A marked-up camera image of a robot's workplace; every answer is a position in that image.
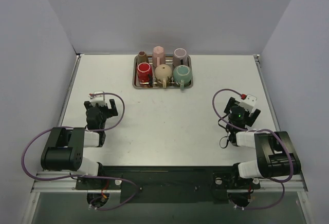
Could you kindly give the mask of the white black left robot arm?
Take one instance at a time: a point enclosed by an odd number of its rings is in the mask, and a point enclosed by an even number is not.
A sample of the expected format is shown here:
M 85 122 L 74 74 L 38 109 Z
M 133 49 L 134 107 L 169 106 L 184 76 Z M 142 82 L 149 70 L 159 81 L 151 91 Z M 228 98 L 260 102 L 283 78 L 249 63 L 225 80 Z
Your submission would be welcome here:
M 105 97 L 85 101 L 86 128 L 54 127 L 41 155 L 41 166 L 48 171 L 69 171 L 88 176 L 87 182 L 94 189 L 105 185 L 103 166 L 83 156 L 87 147 L 102 147 L 105 143 L 105 123 L 118 116 L 115 100 L 108 103 Z

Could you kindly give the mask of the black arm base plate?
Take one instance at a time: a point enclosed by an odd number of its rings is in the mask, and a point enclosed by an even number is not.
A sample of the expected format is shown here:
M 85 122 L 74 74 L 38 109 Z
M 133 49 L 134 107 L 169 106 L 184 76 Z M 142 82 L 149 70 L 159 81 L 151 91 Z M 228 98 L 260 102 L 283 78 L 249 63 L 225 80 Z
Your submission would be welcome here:
M 103 166 L 101 179 L 78 178 L 77 190 L 87 190 L 88 201 L 119 191 L 128 203 L 227 203 L 248 201 L 260 189 L 256 179 L 243 179 L 236 166 Z

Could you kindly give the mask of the lilac mug black handle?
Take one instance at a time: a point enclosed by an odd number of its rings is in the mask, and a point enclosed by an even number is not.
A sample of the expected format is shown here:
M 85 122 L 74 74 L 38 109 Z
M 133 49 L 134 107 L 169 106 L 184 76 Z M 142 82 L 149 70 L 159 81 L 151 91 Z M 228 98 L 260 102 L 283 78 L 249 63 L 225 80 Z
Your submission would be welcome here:
M 173 53 L 173 66 L 187 65 L 188 55 L 185 49 L 177 48 Z

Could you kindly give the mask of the red mug black handle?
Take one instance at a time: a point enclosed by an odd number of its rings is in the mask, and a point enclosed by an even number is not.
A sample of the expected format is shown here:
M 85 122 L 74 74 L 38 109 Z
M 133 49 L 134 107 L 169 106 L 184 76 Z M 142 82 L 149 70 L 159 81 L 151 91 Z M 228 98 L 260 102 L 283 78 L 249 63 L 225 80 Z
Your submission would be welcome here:
M 140 63 L 137 66 L 137 84 L 145 88 L 153 87 L 153 70 L 149 63 Z

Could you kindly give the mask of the brown small mug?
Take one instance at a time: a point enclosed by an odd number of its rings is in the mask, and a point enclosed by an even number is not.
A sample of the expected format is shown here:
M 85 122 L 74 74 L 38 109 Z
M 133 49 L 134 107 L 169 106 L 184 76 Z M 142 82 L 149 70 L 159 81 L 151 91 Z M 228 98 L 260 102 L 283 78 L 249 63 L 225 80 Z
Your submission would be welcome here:
M 148 55 L 145 51 L 140 51 L 137 56 L 138 64 L 149 63 Z

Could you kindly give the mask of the teal green round mug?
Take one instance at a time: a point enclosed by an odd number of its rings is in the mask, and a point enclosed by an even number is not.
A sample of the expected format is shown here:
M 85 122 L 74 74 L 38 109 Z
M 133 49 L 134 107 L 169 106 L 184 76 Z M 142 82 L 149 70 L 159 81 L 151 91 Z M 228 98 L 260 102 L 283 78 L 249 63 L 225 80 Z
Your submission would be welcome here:
M 192 80 L 192 70 L 186 65 L 179 65 L 173 71 L 174 82 L 179 86 L 180 90 L 184 90 Z

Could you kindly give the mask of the beige round mug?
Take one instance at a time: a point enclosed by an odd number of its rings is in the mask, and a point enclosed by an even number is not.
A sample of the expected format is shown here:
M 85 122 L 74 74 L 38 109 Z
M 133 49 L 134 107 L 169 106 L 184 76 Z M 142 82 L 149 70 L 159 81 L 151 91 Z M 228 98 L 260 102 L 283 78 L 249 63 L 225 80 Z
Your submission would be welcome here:
M 167 88 L 172 78 L 171 67 L 167 64 L 157 66 L 155 68 L 155 78 L 163 88 Z

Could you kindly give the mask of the pink faceted mug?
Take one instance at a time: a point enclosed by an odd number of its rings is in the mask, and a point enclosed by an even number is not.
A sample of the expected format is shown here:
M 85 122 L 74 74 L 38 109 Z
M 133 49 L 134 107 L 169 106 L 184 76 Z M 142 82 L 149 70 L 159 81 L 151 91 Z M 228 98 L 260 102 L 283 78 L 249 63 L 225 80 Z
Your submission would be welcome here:
M 153 66 L 157 67 L 165 63 L 166 63 L 166 56 L 165 56 L 164 48 L 161 46 L 154 47 L 152 53 Z

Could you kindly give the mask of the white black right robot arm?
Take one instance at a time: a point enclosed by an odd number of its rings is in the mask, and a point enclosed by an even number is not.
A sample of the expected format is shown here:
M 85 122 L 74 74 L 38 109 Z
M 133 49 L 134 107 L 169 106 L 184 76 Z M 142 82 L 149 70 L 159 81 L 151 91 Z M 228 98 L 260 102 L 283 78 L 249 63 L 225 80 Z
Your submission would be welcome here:
M 241 101 L 231 97 L 224 109 L 224 118 L 228 118 L 224 127 L 226 143 L 252 148 L 256 153 L 255 160 L 238 163 L 235 166 L 237 170 L 230 174 L 230 183 L 236 188 L 252 178 L 275 178 L 301 172 L 301 162 L 287 132 L 247 130 L 261 113 L 254 109 L 256 100 L 251 95 L 242 95 Z

